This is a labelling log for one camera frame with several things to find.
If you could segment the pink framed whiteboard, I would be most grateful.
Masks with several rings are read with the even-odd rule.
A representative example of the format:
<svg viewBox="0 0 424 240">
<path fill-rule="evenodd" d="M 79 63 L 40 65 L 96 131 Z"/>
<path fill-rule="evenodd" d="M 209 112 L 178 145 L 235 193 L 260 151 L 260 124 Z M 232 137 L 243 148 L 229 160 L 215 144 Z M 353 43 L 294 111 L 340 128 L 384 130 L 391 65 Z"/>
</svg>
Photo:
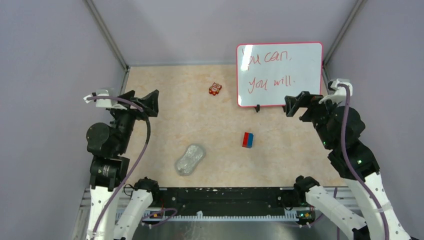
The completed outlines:
<svg viewBox="0 0 424 240">
<path fill-rule="evenodd" d="M 286 96 L 321 93 L 321 42 L 245 43 L 236 47 L 237 105 L 285 105 Z"/>
</svg>

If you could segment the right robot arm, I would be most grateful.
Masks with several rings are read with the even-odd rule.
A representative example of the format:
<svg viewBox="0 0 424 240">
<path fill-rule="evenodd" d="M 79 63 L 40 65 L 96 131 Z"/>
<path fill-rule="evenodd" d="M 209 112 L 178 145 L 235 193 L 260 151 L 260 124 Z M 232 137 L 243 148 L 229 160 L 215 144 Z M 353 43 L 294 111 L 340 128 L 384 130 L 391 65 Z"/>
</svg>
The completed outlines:
<svg viewBox="0 0 424 240">
<path fill-rule="evenodd" d="M 356 214 L 328 195 L 313 177 L 299 176 L 294 184 L 293 200 L 308 204 L 331 220 L 350 240 L 409 240 L 385 192 L 380 167 L 374 153 L 360 141 L 365 129 L 359 113 L 350 107 L 351 91 L 338 89 L 323 96 L 307 91 L 286 96 L 284 112 L 292 117 L 300 108 L 299 118 L 312 123 L 328 159 L 353 194 L 361 214 Z"/>
</svg>

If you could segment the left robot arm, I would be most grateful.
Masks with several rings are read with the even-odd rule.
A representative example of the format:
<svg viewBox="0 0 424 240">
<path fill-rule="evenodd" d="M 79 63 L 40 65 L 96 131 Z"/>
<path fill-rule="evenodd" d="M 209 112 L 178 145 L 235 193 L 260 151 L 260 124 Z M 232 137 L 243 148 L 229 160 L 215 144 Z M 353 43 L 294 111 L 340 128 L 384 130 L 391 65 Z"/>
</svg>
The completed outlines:
<svg viewBox="0 0 424 240">
<path fill-rule="evenodd" d="M 86 103 L 94 102 L 97 108 L 106 109 L 113 120 L 98 122 L 86 132 L 87 151 L 93 158 L 90 164 L 90 212 L 86 230 L 87 240 L 130 240 L 148 207 L 160 202 L 158 182 L 147 177 L 139 179 L 124 212 L 118 220 L 119 197 L 124 185 L 135 170 L 130 160 L 123 156 L 127 151 L 136 121 L 146 123 L 146 140 L 134 165 L 144 155 L 151 137 L 150 118 L 159 113 L 159 90 L 144 97 L 136 97 L 131 90 L 114 96 L 108 89 L 99 89 L 84 97 Z"/>
</svg>

